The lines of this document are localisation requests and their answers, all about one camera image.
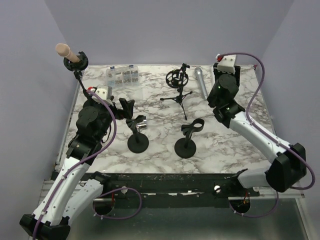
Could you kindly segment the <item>grey metal microphone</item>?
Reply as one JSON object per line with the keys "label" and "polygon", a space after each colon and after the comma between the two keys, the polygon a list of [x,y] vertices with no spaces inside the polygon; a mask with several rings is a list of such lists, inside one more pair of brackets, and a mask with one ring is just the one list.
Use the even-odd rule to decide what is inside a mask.
{"label": "grey metal microphone", "polygon": [[208,98],[208,92],[207,92],[207,88],[206,88],[206,85],[205,85],[205,80],[204,80],[204,76],[203,76],[203,71],[200,67],[196,67],[194,69],[194,75],[195,75],[195,78],[198,82],[198,85],[199,85],[199,88],[200,88],[200,91],[202,93],[202,96],[205,100],[207,100]]}

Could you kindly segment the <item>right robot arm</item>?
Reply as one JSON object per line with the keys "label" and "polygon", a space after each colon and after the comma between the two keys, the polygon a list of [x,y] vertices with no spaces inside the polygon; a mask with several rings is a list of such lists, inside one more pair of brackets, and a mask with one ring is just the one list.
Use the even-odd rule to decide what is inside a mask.
{"label": "right robot arm", "polygon": [[216,120],[255,146],[270,162],[268,169],[244,169],[230,183],[230,191],[241,196],[249,188],[271,187],[284,193],[307,174],[306,149],[280,139],[265,127],[247,116],[246,110],[235,101],[240,86],[240,66],[233,72],[219,70],[213,64],[214,85],[207,98]]}

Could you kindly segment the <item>black mic stand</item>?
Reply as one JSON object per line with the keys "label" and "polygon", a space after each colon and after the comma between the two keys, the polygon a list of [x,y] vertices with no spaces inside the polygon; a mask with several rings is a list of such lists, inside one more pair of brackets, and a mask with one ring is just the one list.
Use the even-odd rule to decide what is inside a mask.
{"label": "black mic stand", "polygon": [[181,132],[184,138],[180,138],[174,145],[175,153],[183,159],[188,159],[194,156],[197,147],[191,139],[193,133],[201,132],[204,128],[205,121],[202,118],[195,119],[191,124],[183,124]]}

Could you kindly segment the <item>black white-mic stand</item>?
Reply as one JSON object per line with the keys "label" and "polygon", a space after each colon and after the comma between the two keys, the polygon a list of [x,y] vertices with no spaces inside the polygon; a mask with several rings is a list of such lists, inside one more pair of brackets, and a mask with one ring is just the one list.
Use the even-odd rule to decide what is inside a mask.
{"label": "black white-mic stand", "polygon": [[149,147],[148,137],[138,130],[138,124],[142,123],[144,119],[144,115],[138,115],[135,119],[126,120],[128,128],[132,131],[132,135],[127,141],[127,146],[135,154],[143,153]]}

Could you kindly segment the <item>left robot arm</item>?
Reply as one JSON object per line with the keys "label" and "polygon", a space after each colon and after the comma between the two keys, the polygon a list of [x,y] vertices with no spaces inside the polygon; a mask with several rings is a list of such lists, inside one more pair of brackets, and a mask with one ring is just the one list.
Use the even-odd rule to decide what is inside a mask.
{"label": "left robot arm", "polygon": [[69,142],[66,158],[51,189],[33,211],[22,216],[19,224],[34,240],[65,240],[73,221],[96,197],[107,197],[111,185],[102,173],[94,174],[84,188],[74,193],[79,181],[96,156],[106,148],[102,139],[116,121],[131,119],[134,100],[120,98],[122,108],[114,103],[98,103],[88,99],[78,113],[77,132]]}

